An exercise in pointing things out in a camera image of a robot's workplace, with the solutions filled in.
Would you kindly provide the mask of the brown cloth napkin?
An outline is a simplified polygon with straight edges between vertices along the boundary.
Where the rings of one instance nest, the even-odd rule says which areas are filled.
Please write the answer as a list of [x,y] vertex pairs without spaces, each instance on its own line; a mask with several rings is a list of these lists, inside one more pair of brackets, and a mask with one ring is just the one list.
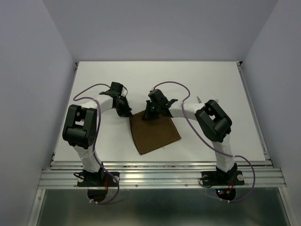
[[181,136],[169,117],[159,116],[154,120],[143,120],[144,111],[129,119],[133,143],[140,155],[169,145],[181,139]]

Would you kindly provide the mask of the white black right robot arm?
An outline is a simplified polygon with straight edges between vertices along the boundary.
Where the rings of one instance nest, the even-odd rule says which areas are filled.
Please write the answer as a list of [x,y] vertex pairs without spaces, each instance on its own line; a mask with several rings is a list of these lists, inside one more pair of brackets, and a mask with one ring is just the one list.
[[160,115],[170,118],[185,118],[197,121],[203,134],[212,144],[204,142],[214,150],[216,171],[202,172],[204,186],[228,185],[235,180],[237,164],[231,146],[230,132],[232,121],[214,100],[206,103],[184,103],[177,99],[168,100],[161,90],[154,89],[148,94],[144,120],[158,119]]

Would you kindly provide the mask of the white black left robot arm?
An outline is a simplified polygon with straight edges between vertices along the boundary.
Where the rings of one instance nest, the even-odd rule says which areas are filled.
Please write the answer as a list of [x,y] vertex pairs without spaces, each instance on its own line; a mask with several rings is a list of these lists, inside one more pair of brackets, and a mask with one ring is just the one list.
[[78,187],[118,187],[119,173],[109,173],[98,158],[96,142],[100,130],[102,113],[114,109],[120,118],[132,117],[132,109],[127,100],[127,88],[112,82],[107,91],[96,97],[77,94],[74,101],[86,100],[81,105],[68,107],[62,137],[77,152],[83,169],[75,172]]

